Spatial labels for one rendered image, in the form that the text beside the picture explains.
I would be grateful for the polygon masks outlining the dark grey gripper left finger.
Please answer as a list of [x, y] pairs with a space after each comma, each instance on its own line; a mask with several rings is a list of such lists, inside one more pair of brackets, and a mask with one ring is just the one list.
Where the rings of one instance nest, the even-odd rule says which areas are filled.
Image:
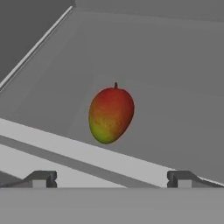
[[33, 171], [22, 180], [0, 185], [0, 188], [56, 188], [56, 171]]

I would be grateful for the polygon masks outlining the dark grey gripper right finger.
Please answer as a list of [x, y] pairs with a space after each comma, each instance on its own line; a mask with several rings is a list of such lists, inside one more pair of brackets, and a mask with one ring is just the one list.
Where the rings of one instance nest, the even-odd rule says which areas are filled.
[[170, 188], [224, 188], [224, 185], [199, 178], [191, 171], [168, 171], [167, 179]]

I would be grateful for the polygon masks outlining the red and green mango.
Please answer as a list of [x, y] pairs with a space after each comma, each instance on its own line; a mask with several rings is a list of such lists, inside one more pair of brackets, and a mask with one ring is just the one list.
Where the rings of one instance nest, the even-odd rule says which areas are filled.
[[92, 100], [88, 123], [93, 137], [102, 144], [116, 141], [130, 126], [135, 112], [132, 96], [118, 87], [104, 88]]

